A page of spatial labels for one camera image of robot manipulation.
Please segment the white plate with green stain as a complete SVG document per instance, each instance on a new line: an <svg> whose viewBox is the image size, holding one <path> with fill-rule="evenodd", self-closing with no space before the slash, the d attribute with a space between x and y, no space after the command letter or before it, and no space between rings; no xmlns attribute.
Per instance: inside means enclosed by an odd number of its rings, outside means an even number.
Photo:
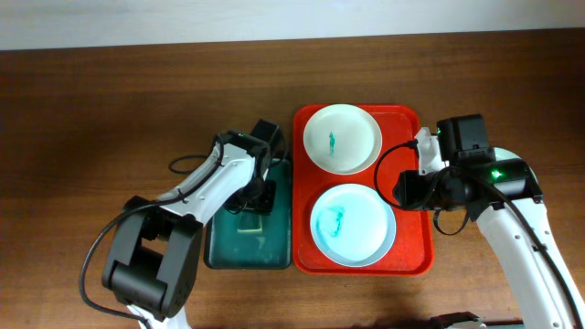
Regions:
<svg viewBox="0 0 585 329"><path fill-rule="evenodd" d="M368 169L382 148L382 132L367 111L349 104L318 110L303 129L303 148L311 161L334 175Z"/></svg>

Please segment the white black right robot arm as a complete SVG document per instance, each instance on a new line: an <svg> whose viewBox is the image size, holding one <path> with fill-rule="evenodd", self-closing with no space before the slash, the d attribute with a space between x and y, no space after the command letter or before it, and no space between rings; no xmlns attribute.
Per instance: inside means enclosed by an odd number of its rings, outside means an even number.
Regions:
<svg viewBox="0 0 585 329"><path fill-rule="evenodd" d="M529 165L498 159L480 124L444 122L403 145L414 150L419 167L399 175L390 205L435 214L464 210L494 251L525 327L583 327L584 301Z"/></svg>

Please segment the pale green plate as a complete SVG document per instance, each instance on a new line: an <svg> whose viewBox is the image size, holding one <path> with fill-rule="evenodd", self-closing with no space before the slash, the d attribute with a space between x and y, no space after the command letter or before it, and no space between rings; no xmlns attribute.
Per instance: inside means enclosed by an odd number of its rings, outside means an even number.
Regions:
<svg viewBox="0 0 585 329"><path fill-rule="evenodd" d="M509 150L504 148L495 147L495 160L496 162L508 161L508 160L521 160L521 157ZM522 178L523 175L516 169L512 168L500 168L497 167L491 170L491 179L494 183L500 183L504 181L511 181Z"/></svg>

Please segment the yellow green sponge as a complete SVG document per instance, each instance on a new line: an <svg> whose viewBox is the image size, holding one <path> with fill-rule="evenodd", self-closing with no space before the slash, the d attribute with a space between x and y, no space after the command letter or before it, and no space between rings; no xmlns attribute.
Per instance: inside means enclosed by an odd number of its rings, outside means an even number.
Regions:
<svg viewBox="0 0 585 329"><path fill-rule="evenodd" d="M244 212L237 224L237 231L240 234L256 234L263 231L262 215Z"/></svg>

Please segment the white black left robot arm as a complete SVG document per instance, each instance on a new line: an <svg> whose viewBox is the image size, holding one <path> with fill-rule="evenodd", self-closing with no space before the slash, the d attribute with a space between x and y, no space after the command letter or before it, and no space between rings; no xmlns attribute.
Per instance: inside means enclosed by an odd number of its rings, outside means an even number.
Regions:
<svg viewBox="0 0 585 329"><path fill-rule="evenodd" d="M268 173L283 145L279 130L216 135L208 158L155 200L131 198L107 229L115 232L102 284L142 328L177 322L197 276L203 228L224 209L262 215L274 208Z"/></svg>

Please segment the light blue plate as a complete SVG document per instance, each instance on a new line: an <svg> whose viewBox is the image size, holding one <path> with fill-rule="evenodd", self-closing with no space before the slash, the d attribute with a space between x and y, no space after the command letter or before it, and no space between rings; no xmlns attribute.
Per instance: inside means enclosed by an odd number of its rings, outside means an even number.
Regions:
<svg viewBox="0 0 585 329"><path fill-rule="evenodd" d="M395 214L378 193L360 184L334 186L310 214L314 244L332 262L363 268L382 260L397 236Z"/></svg>

